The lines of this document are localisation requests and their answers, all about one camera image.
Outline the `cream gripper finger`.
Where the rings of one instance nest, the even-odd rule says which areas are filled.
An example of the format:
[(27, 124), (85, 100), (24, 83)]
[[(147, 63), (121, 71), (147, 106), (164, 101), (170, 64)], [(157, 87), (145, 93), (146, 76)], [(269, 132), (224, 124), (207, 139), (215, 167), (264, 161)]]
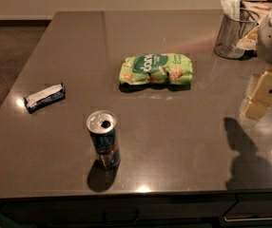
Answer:
[(251, 120), (260, 120), (262, 117), (264, 117), (270, 110), (269, 106), (255, 103), (251, 101), (250, 99), (243, 99), (240, 112), (241, 114)]

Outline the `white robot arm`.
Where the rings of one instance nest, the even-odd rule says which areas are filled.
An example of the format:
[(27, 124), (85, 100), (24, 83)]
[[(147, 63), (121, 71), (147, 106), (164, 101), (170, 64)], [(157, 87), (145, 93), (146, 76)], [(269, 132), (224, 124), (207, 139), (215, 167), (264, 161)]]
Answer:
[(253, 121), (261, 119), (272, 107), (272, 10), (260, 23), (257, 55), (271, 68), (249, 79), (240, 111), (243, 117)]

